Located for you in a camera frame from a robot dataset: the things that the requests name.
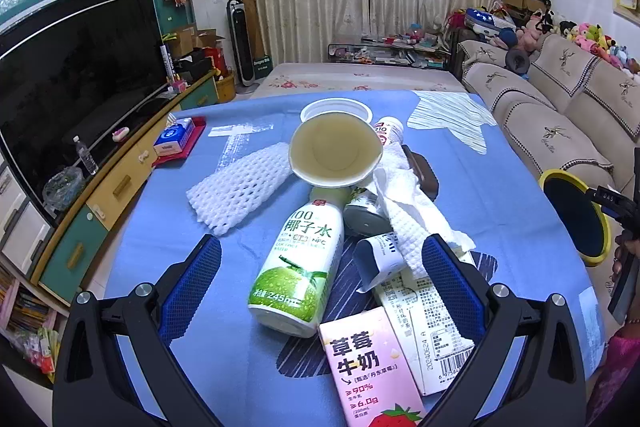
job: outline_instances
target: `green drawer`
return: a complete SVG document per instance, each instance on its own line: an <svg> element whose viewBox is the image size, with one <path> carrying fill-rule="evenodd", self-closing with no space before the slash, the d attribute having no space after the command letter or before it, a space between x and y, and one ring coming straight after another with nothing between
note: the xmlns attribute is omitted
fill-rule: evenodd
<svg viewBox="0 0 640 427"><path fill-rule="evenodd" d="M204 84L198 86L195 91L180 100L180 107L182 109L193 109L204 107L205 105L214 105L215 103L218 103L218 94L216 92L216 84L213 78L210 78L205 80Z"/></svg>
<svg viewBox="0 0 640 427"><path fill-rule="evenodd" d="M53 251L40 282L70 303L105 237L107 229L84 205Z"/></svg>

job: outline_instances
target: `barcode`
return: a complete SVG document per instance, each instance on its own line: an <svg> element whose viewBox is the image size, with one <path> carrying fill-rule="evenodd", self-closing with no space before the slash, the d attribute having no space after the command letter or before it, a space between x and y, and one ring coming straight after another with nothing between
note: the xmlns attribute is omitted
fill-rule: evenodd
<svg viewBox="0 0 640 427"><path fill-rule="evenodd" d="M463 351L462 353L458 353L457 355L441 360L440 367L442 368L442 374L448 375L449 373L459 370L463 363L465 363L465 360L469 358L471 351L473 351L473 347Z"/></svg>

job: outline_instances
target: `blue tissue box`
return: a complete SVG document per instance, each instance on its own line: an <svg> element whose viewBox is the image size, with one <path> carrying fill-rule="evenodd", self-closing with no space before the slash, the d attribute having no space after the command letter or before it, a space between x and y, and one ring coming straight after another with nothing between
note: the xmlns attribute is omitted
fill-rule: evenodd
<svg viewBox="0 0 640 427"><path fill-rule="evenodd" d="M193 129L194 125L191 118L183 118L171 127L167 127L154 143L156 154L158 156L168 156L182 152Z"/></svg>

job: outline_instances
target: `pink sleeve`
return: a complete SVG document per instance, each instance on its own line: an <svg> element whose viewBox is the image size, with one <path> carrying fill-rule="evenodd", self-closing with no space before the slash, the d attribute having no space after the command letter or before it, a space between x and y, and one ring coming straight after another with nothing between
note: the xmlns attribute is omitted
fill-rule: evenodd
<svg viewBox="0 0 640 427"><path fill-rule="evenodd" d="M609 404L640 357L640 339L624 339L619 333L609 341L607 360L587 404L587 425Z"/></svg>

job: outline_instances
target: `paper cup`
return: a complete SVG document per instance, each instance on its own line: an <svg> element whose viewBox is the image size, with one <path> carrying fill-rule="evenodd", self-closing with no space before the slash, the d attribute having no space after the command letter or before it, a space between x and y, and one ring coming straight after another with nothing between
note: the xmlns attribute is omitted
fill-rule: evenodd
<svg viewBox="0 0 640 427"><path fill-rule="evenodd" d="M326 112L306 120L289 145L296 176L316 187L348 187L369 176L382 158L373 127L345 112Z"/></svg>
<svg viewBox="0 0 640 427"><path fill-rule="evenodd" d="M300 112L300 120L305 122L326 112L345 112L357 116L367 123L371 123L373 118L370 108L362 102L351 100L350 98L323 98L307 105Z"/></svg>

